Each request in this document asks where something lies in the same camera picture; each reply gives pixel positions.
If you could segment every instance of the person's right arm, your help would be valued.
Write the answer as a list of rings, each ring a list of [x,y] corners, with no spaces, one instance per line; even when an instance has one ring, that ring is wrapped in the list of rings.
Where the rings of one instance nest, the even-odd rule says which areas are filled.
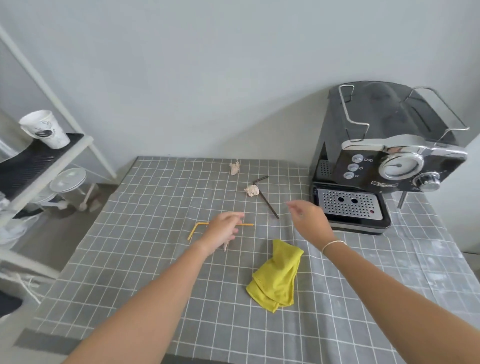
[[[297,231],[320,251],[338,240],[322,209],[288,204]],[[480,331],[382,272],[343,243],[324,254],[407,363],[480,363]]]

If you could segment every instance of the yellow microfiber towel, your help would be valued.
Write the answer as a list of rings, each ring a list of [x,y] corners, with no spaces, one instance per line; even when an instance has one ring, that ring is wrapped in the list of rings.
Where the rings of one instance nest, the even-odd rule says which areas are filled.
[[[302,254],[303,250],[296,246],[273,240],[273,257],[252,274],[248,294],[270,312],[293,305],[293,281]]]

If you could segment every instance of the black espresso machine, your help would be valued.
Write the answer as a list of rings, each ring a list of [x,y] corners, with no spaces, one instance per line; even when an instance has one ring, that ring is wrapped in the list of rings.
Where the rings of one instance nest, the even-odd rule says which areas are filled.
[[[334,229],[382,234],[391,224],[382,194],[403,191],[401,208],[408,192],[437,190],[467,159],[454,132],[468,127],[430,87],[359,81],[328,99],[310,175]]]

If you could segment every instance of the bracelet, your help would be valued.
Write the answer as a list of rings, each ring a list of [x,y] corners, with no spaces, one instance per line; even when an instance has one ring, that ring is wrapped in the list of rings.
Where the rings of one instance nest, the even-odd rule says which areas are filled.
[[[343,240],[333,240],[332,242],[329,242],[327,245],[325,245],[325,246],[323,247],[323,249],[322,249],[322,254],[324,253],[325,248],[328,247],[330,244],[333,244],[333,243],[343,243],[343,244],[347,245],[347,243],[344,242]]]

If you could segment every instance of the pressure gauge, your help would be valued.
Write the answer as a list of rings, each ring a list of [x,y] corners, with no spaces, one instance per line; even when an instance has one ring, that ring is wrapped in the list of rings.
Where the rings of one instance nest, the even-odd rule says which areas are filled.
[[[423,157],[418,153],[395,153],[389,155],[378,168],[383,178],[404,180],[418,174],[423,168]]]

